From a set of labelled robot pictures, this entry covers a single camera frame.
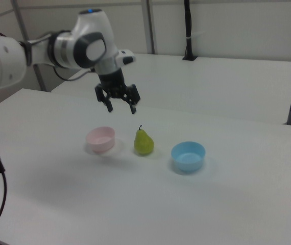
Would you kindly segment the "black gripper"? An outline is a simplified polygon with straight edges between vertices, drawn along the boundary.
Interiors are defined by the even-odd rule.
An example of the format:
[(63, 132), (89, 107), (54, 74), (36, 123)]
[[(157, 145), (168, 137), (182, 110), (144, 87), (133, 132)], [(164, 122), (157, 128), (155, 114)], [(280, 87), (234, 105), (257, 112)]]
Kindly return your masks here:
[(100, 84), (97, 84), (95, 87), (96, 97), (98, 102), (103, 103), (107, 107), (108, 112), (113, 110), (110, 102), (110, 97), (112, 97), (115, 99), (122, 98), (122, 100), (129, 104), (131, 113), (136, 113), (136, 105), (140, 101), (140, 95), (135, 84), (130, 86), (125, 85), (121, 68), (110, 74), (99, 75), (99, 80)]

